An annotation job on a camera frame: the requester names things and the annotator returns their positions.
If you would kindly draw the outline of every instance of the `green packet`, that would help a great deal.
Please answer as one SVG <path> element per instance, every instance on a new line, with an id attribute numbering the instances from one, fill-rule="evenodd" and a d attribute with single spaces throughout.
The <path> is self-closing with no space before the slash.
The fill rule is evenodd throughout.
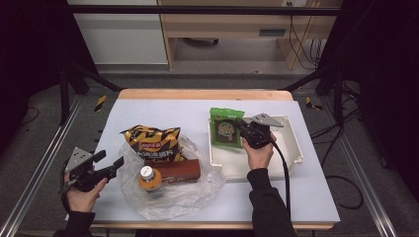
<path id="1" fill-rule="evenodd" d="M 242 119 L 244 112 L 211 108 L 209 114 L 210 143 L 212 145 L 241 148 L 240 130 L 236 129 L 234 121 Z"/>

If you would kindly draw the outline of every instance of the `person's arm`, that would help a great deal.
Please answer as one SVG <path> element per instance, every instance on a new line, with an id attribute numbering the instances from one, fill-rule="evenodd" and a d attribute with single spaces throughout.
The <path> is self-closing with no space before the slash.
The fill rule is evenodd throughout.
<path id="1" fill-rule="evenodd" d="M 94 218 L 94 212 L 70 211 L 65 230 L 56 231 L 53 237 L 92 237 L 89 228 Z"/>
<path id="2" fill-rule="evenodd" d="M 274 140 L 277 139 L 273 133 L 271 135 Z M 243 148 L 247 152 L 250 167 L 247 179 L 253 189 L 249 198 L 253 205 L 252 223 L 256 236 L 296 236 L 280 193 L 269 180 L 268 166 L 274 154 L 273 145 L 253 149 L 243 138 Z"/>
<path id="3" fill-rule="evenodd" d="M 100 196 L 99 192 L 105 187 L 108 179 L 103 179 L 96 187 L 87 193 L 70 188 L 67 192 L 67 199 L 70 211 L 65 230 L 58 230 L 54 237 L 90 237 L 90 225 L 92 224 L 95 213 L 92 212 L 96 199 Z"/>
<path id="4" fill-rule="evenodd" d="M 252 223 L 256 236 L 296 236 L 287 208 L 278 190 L 271 186 L 268 169 L 251 170 L 247 179 L 253 188 L 249 197 L 253 204 Z"/>

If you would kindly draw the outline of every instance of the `table surface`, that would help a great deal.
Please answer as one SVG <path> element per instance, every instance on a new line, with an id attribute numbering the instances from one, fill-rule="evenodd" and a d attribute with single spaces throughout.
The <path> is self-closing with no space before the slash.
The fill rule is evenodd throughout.
<path id="1" fill-rule="evenodd" d="M 126 89 L 116 100 L 96 151 L 107 157 L 96 164 L 107 167 L 118 159 L 125 143 L 121 131 L 137 124 L 159 128 L 180 126 L 181 132 L 209 154 L 210 108 L 230 108 L 246 117 L 260 113 L 288 116 L 304 162 L 293 166 L 290 187 L 292 221 L 296 229 L 329 229 L 339 214 L 321 170 L 301 110 L 289 92 L 265 90 L 152 90 Z M 285 199 L 285 181 L 272 185 Z M 201 210 L 166 221 L 149 221 L 125 201 L 117 180 L 110 181 L 96 202 L 92 227 L 107 228 L 217 228 L 250 229 L 253 207 L 247 182 L 227 182 L 214 201 Z"/>

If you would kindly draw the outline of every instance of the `human hand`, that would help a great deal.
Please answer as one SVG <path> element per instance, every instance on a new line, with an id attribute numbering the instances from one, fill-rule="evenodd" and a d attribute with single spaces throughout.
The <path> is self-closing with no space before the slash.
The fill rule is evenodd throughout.
<path id="1" fill-rule="evenodd" d="M 69 181 L 69 174 L 65 175 L 64 182 Z M 101 180 L 90 192 L 81 192 L 71 187 L 67 192 L 68 205 L 72 211 L 92 212 L 96 199 L 99 198 L 99 192 L 108 182 L 107 178 Z"/>
<path id="2" fill-rule="evenodd" d="M 272 132 L 271 137 L 274 141 L 277 140 L 277 137 Z M 274 155 L 274 146 L 272 143 L 269 143 L 268 145 L 259 149 L 253 149 L 249 146 L 249 143 L 247 143 L 246 139 L 243 138 L 243 148 L 247 152 L 250 170 L 268 168 L 272 155 Z"/>

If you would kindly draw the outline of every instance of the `chip bag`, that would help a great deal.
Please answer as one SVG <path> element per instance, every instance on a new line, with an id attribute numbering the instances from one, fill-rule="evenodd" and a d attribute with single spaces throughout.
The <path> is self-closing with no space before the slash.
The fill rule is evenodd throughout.
<path id="1" fill-rule="evenodd" d="M 180 130 L 180 127 L 161 130 L 137 125 L 121 133 L 140 158 L 154 162 L 177 162 L 185 160 L 178 142 Z"/>

